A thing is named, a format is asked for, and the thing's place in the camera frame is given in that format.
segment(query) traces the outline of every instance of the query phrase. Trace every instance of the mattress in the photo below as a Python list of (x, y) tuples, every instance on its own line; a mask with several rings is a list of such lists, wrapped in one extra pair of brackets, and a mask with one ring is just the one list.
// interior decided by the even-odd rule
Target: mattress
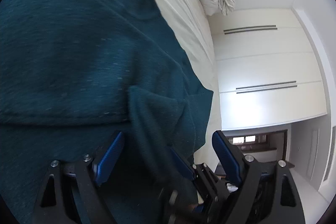
[(211, 145), (212, 133), (221, 129), (218, 79), (209, 23), (199, 0), (156, 0), (156, 3), (185, 50), (202, 85), (214, 92), (206, 143), (194, 154), (196, 164), (205, 162), (212, 170), (218, 158)]

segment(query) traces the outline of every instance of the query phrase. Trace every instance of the cabinet door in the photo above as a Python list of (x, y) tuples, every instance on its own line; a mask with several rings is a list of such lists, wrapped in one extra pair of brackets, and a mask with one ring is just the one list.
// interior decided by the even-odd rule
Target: cabinet door
[(215, 14), (208, 18), (211, 34), (224, 30), (252, 26), (276, 25), (278, 28), (301, 28), (299, 21), (290, 9), (248, 9), (236, 10), (227, 16)]
[(216, 60), (285, 52), (313, 52), (302, 28), (213, 35)]
[(220, 94), (222, 130), (297, 122), (327, 113), (322, 82), (293, 88)]
[(269, 54), (219, 60), (219, 92), (284, 82), (321, 81), (313, 52)]

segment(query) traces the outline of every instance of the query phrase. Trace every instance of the dark teal garment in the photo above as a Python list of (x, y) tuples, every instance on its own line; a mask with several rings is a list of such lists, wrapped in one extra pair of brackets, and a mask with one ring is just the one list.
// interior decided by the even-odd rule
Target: dark teal garment
[(155, 0), (2, 0), (0, 35), (0, 193), (21, 223), (48, 164), (115, 129), (126, 148), (101, 192), (119, 223), (158, 222), (162, 185), (196, 202), (166, 147), (192, 161), (212, 91)]

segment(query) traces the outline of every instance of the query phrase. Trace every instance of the window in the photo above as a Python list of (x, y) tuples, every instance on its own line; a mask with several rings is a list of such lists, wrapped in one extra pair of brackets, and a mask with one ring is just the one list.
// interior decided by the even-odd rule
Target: window
[(245, 141), (246, 142), (255, 142), (255, 136), (246, 136)]
[(236, 138), (233, 138), (232, 143), (233, 143), (233, 144), (244, 143), (244, 137), (236, 137)]

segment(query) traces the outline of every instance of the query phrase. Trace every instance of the blue gripper pad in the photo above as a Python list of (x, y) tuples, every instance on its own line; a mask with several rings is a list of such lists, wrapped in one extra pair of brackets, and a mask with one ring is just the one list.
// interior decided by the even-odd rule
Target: blue gripper pad
[(125, 145), (125, 136), (121, 131), (116, 131), (111, 140), (106, 144), (92, 162), (95, 183), (100, 186), (106, 182), (116, 164)]
[(242, 182), (239, 173), (239, 164), (217, 131), (212, 135), (212, 147), (224, 168), (226, 179), (232, 184), (239, 186)]
[(195, 172), (191, 168), (188, 161), (184, 159), (183, 156), (179, 155), (179, 153), (177, 153), (173, 147), (169, 146), (169, 150), (170, 154), (172, 155), (175, 167), (180, 172), (180, 174), (186, 179), (189, 179), (191, 181), (194, 180)]

